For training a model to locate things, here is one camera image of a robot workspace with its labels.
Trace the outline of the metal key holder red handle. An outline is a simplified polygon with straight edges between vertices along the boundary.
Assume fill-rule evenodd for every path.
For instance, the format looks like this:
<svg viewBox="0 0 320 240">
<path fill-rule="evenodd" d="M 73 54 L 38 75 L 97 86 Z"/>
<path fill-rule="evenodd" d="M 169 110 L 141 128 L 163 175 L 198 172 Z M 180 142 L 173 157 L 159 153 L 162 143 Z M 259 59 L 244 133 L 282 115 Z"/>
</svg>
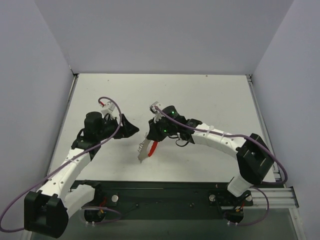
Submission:
<svg viewBox="0 0 320 240">
<path fill-rule="evenodd" d="M 143 162 L 143 160 L 151 157 L 153 153 L 155 152 L 156 148 L 158 146 L 157 141 L 149 140 L 145 138 L 139 145 L 138 145 L 138 160 L 140 163 Z"/>
</svg>

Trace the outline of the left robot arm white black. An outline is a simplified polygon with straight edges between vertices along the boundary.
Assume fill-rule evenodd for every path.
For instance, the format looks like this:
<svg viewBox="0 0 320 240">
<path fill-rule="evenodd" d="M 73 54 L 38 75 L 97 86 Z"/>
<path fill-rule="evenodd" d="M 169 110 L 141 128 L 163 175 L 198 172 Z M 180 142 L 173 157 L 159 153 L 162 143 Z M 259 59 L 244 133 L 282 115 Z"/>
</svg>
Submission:
<svg viewBox="0 0 320 240">
<path fill-rule="evenodd" d="M 100 112 L 86 114 L 84 127 L 71 145 L 65 161 L 48 175 L 37 191 L 24 198 L 24 229 L 45 236 L 59 238 L 67 228 L 69 219 L 84 206 L 99 210 L 106 203 L 98 182 L 86 180 L 71 190 L 78 175 L 94 159 L 102 142 L 126 139 L 139 132 L 124 114 L 120 120 L 106 119 Z"/>
</svg>

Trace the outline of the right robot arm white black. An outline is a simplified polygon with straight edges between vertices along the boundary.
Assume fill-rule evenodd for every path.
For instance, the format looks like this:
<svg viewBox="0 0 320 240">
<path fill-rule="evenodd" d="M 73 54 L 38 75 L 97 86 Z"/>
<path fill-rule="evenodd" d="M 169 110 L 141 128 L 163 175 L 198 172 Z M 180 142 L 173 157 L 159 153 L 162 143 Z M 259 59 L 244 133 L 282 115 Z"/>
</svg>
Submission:
<svg viewBox="0 0 320 240">
<path fill-rule="evenodd" d="M 161 108 L 155 102 L 149 109 L 154 117 L 148 122 L 147 140 L 159 143 L 165 138 L 171 138 L 188 144 L 203 145 L 221 151 L 237 161 L 239 173 L 226 187 L 237 198 L 250 187 L 260 185 L 274 164 L 269 149 L 255 133 L 236 136 L 215 129 L 200 120 L 185 118 L 173 105 Z"/>
</svg>

